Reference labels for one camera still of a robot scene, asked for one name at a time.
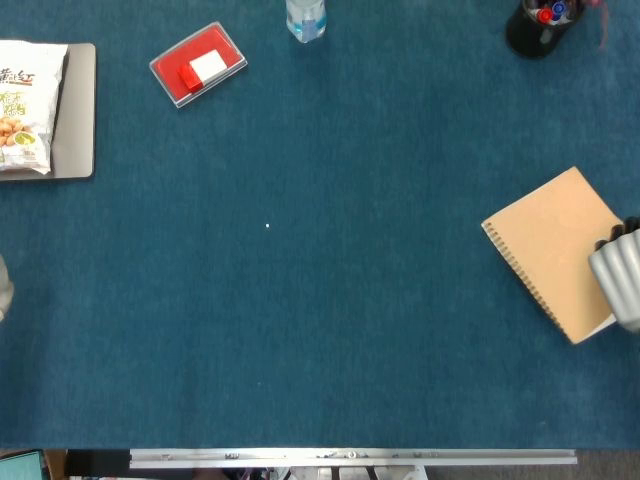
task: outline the floor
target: floor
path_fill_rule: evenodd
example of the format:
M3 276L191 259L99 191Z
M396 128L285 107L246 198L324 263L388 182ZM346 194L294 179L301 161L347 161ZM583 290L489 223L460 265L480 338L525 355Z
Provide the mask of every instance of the floor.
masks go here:
M638 480L640 452L578 452L578 465L428 468L429 480Z

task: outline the snack bag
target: snack bag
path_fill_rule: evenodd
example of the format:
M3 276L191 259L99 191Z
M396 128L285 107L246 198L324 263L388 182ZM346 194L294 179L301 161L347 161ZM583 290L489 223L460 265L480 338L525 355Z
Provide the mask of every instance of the snack bag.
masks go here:
M58 87L67 45L0 40L0 174L51 171Z

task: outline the gray robotic hand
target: gray robotic hand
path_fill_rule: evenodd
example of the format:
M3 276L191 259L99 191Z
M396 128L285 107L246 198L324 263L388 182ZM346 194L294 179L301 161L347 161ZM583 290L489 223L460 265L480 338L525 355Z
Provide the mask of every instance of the gray robotic hand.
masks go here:
M596 243L589 265L618 323L640 332L640 219L629 217Z
M4 317L9 311L11 306L11 300L13 300L13 283L9 280L9 272L7 266L4 263L2 255L0 255L0 322L4 320Z

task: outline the spiral notebook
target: spiral notebook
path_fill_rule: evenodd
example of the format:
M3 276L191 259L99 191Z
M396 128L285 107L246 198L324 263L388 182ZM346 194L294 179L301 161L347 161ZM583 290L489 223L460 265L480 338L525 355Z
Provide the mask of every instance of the spiral notebook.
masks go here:
M620 220L573 167L482 223L533 297L579 343L615 321L589 268Z

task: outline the spiral binding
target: spiral binding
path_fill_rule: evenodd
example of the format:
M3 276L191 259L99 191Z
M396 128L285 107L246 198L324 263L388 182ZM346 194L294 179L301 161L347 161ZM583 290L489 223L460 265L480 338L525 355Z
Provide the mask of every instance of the spiral binding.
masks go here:
M482 224L482 228L491 239L491 242L493 243L493 245L498 249L498 251L500 252L500 255L502 255L502 257L506 260L506 262L513 269L513 271L516 272L516 275L518 275L520 280L522 280L522 283L524 283L525 287L527 287L527 290L529 290L529 293L531 293L533 298L536 299L536 302L538 302L538 304L542 307L542 309L549 316L549 318L553 320L553 323L555 323L558 326L558 328L564 332L564 328L562 328L562 325L558 321L558 317L554 315L553 311L551 310L547 302L544 300L544 298L542 298L542 295L540 294L538 289L535 287L535 285L533 284L533 282L531 281L527 273L524 271L524 269L520 266L516 258L511 254L511 250L509 250L509 247L502 240L502 237L497 232L497 230L493 228L493 225L491 225L491 222L489 221L484 222Z

